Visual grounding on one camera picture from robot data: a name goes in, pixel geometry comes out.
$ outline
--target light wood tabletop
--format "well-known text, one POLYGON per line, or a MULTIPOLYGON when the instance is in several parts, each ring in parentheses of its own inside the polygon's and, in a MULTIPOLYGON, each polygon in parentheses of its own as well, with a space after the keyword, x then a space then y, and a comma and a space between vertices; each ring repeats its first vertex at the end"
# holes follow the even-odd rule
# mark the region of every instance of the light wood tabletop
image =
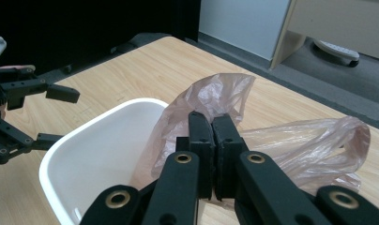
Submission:
MULTIPOLYGON (((256 77, 239 130, 344 116, 215 55, 165 37, 59 82, 81 93, 77 104, 35 95, 26 98, 23 108, 8 112, 6 120, 34 139, 38 132, 64 135, 130 99, 170 103, 192 83, 222 72, 256 77)), ((370 152, 357 174, 362 180, 360 194, 379 207, 379 129, 370 129, 370 152)), ((44 154, 32 151, 0 165, 0 224, 58 224, 38 178, 44 154)), ((234 212, 211 204, 202 217, 202 224, 237 223, 234 212)))

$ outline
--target robotic arm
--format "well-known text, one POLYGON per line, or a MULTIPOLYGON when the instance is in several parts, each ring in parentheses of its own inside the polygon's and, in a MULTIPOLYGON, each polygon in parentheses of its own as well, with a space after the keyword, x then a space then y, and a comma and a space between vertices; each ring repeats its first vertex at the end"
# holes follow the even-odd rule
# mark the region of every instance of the robotic arm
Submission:
MULTIPOLYGON (((0 55, 6 48, 0 37, 0 55)), ((38 78, 30 67, 0 68, 0 107, 7 104, 8 111, 20 109, 26 96, 46 92, 46 98, 76 103, 80 93, 66 86, 47 83, 38 78)), ((7 163, 32 149, 48 150, 60 135, 39 133, 36 140, 4 121, 0 112, 0 164, 7 163)))

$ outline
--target plastic bag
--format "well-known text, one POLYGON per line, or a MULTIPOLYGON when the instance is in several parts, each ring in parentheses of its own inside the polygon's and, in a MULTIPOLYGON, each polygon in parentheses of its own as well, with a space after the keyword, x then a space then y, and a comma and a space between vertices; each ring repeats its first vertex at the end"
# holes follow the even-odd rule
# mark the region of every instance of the plastic bag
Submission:
MULTIPOLYGON (((166 158, 175 151, 176 137, 188 136, 190 112, 203 113, 209 122, 229 113, 237 125, 254 80, 245 74, 216 74, 181 93, 155 125, 131 184, 143 188, 159 177, 166 158)), ((360 179, 354 172, 366 159, 371 136, 368 126, 354 117, 297 121, 240 135, 250 150, 270 155, 298 187, 311 194, 331 184, 359 190, 360 179)), ((232 209, 228 200, 217 204, 232 209)))

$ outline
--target floor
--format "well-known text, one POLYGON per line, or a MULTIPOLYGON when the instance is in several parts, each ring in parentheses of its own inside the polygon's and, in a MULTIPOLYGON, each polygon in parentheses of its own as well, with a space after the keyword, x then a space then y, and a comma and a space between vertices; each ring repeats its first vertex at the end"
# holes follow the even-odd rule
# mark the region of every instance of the floor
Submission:
MULTIPOLYGON (((97 62, 70 68, 71 72, 64 71, 66 68, 57 69, 40 76, 50 82, 57 82, 166 36, 139 34, 131 41, 113 48, 110 55, 97 62)), ((348 60, 315 49, 313 40, 307 38, 303 47, 276 68, 270 69, 269 61, 202 33, 199 34, 198 42, 187 42, 379 128, 379 59, 361 54, 358 66, 348 67, 348 60)))

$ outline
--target metal ring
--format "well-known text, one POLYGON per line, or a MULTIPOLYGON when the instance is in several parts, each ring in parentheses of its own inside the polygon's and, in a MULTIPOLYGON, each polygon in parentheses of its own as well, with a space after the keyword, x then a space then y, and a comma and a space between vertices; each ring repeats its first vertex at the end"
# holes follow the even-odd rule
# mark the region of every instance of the metal ring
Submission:
POLYGON ((348 209, 356 209, 359 207, 358 201, 351 195, 348 195, 341 191, 332 191, 329 193, 329 198, 341 207, 348 209), (348 202, 344 202, 341 197, 344 197, 348 202))
POLYGON ((260 156, 259 154, 250 154, 248 155, 248 160, 253 163, 263 163, 265 162, 265 158, 260 156))
POLYGON ((107 196, 105 204, 112 208, 120 208, 125 206, 130 201, 130 194, 126 190, 116 190, 107 196), (120 201, 114 200, 116 196, 122 196, 123 199, 120 201))
POLYGON ((192 157, 187 154, 179 154, 175 156, 174 159, 178 163, 189 163, 192 160, 192 157))

